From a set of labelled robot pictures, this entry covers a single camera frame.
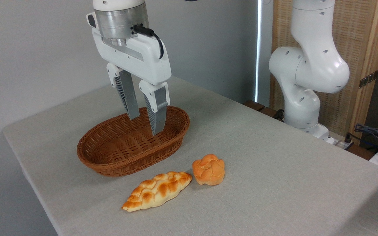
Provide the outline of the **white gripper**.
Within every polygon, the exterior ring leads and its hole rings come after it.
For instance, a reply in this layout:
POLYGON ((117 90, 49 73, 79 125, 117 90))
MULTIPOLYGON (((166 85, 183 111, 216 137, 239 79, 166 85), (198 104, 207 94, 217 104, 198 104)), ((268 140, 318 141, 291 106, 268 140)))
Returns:
POLYGON ((144 94, 153 136, 165 126, 170 96, 166 80, 171 78, 171 67, 166 47, 160 59, 158 40, 139 34, 127 40, 125 46, 107 44, 100 32, 93 28, 93 37, 101 57, 110 62, 107 72, 112 87, 117 89, 130 120, 140 116, 132 75, 143 80, 138 84, 144 94))

